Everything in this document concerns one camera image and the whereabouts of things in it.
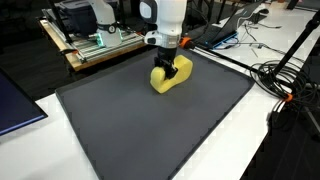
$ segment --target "desk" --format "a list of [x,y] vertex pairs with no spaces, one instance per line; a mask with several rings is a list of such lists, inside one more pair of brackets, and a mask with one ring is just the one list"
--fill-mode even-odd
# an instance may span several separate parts
[[[67,43],[60,38],[57,32],[54,31],[54,29],[48,24],[46,20],[40,20],[39,24],[43,29],[43,31],[45,31],[45,33],[47,33],[48,36],[52,39],[52,41],[58,46],[59,50],[69,49],[69,47],[67,46]],[[98,63],[110,60],[122,54],[126,54],[128,52],[137,50],[144,46],[145,46],[144,42],[141,41],[141,43],[138,43],[136,45],[129,46],[128,48],[125,48],[125,49],[119,49],[117,51],[114,51],[112,54],[109,54],[108,56],[103,56],[97,60],[88,61],[85,63],[81,63],[78,57],[73,55],[72,53],[65,55],[65,59],[70,64],[70,66],[74,69],[74,71],[80,71],[82,69],[94,66]]]
[[[277,19],[273,15],[282,14],[279,18],[281,22],[292,21],[288,24],[282,23],[282,25],[288,25],[292,28],[296,27],[291,25],[296,22],[297,18],[300,17],[302,19],[300,22],[306,24],[313,16],[312,12],[300,10],[288,12],[289,16],[286,16],[285,12],[275,10],[269,18]],[[269,42],[273,38],[273,41],[270,41],[268,45],[274,48],[281,48],[281,46],[274,44],[280,42],[277,39],[292,39],[284,43],[287,46],[282,47],[282,50],[285,51],[303,30],[303,27],[291,28],[286,28],[288,31],[284,33],[285,36],[276,36],[279,32],[272,31],[270,37],[268,35],[260,35],[260,37],[256,32],[257,39],[262,41],[264,40],[262,37],[268,37],[265,41]],[[315,43],[310,38],[314,37],[319,37],[319,28],[309,37],[302,48],[303,50],[298,51],[296,56],[307,58]],[[237,57],[239,60],[245,60],[246,56],[251,57],[252,51],[246,47],[241,51],[233,52],[230,50],[224,53]],[[216,58],[212,58],[212,60],[240,72],[248,73],[245,69],[224,60]],[[261,62],[261,60],[255,58],[245,62],[253,64]],[[255,85],[225,117],[174,179],[240,179],[268,132],[266,122],[268,113],[276,102],[278,99],[268,95]],[[0,137],[0,179],[97,179],[56,96],[50,95],[37,103],[49,115],[47,119]]]

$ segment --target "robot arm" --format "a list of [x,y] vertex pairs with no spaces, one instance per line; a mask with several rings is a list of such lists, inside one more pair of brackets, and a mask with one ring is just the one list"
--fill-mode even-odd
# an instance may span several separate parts
[[156,31],[145,36],[145,43],[159,46],[155,66],[163,67],[166,78],[175,76],[178,69],[174,66],[177,47],[182,33],[187,0],[141,0],[140,13],[147,23],[156,24]]
[[87,0],[97,18],[97,41],[101,47],[114,47],[122,42],[120,29],[114,17],[113,8],[109,3],[117,0]]

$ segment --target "table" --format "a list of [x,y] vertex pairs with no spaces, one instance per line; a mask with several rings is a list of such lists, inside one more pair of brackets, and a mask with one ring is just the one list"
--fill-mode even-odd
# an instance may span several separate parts
[[[282,29],[287,32],[267,31],[266,34],[262,34],[252,31],[252,33],[255,33],[258,40],[285,51],[303,30],[303,27],[293,26],[297,18],[301,19],[302,24],[306,24],[312,16],[312,12],[301,10],[287,12],[275,9],[264,23],[274,25],[276,23],[273,20],[279,20],[283,26],[288,26]],[[302,50],[296,53],[296,56],[306,59],[316,41],[316,39],[313,41],[312,38],[318,38],[319,35],[318,28],[304,43]],[[245,46],[222,53],[248,65],[265,61],[254,58],[251,49]],[[245,69],[224,60],[209,58],[248,74]],[[278,99],[255,85],[225,117],[174,179],[240,179],[268,132],[268,113],[277,102]],[[47,119],[0,137],[0,178],[10,180],[98,179],[56,96],[50,95],[37,103],[49,115]]]
[[[39,24],[40,24],[41,28],[43,29],[43,31],[46,34],[48,34],[48,36],[52,39],[52,41],[57,45],[57,47],[59,48],[60,51],[64,50],[64,49],[69,49],[69,47],[67,46],[67,43],[64,42],[60,38],[60,36],[53,30],[53,28],[48,24],[48,22],[46,20],[40,20]],[[130,47],[126,48],[125,50],[118,50],[112,54],[109,54],[108,56],[103,56],[97,60],[88,61],[85,63],[81,63],[80,60],[78,59],[78,57],[73,55],[72,53],[66,54],[65,59],[67,60],[68,64],[72,67],[72,69],[74,71],[80,71],[82,69],[94,66],[96,64],[110,60],[110,59],[115,58],[117,56],[120,56],[122,54],[126,54],[128,52],[137,50],[137,49],[144,47],[144,46],[145,46],[144,42],[141,41],[141,43],[134,45],[134,46],[130,46]]]

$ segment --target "yellow sponge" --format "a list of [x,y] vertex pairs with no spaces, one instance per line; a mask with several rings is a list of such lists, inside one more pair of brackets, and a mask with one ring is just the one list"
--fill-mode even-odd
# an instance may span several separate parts
[[174,66],[178,68],[178,72],[171,79],[165,79],[165,71],[162,67],[155,67],[152,70],[150,83],[159,93],[162,94],[187,80],[191,74],[193,63],[188,58],[179,55],[174,59]]

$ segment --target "gray mat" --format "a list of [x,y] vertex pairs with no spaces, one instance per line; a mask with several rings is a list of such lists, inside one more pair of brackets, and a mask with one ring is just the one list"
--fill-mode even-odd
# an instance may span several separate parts
[[191,78],[160,95],[156,50],[57,90],[100,179],[171,179],[253,82],[190,52]]

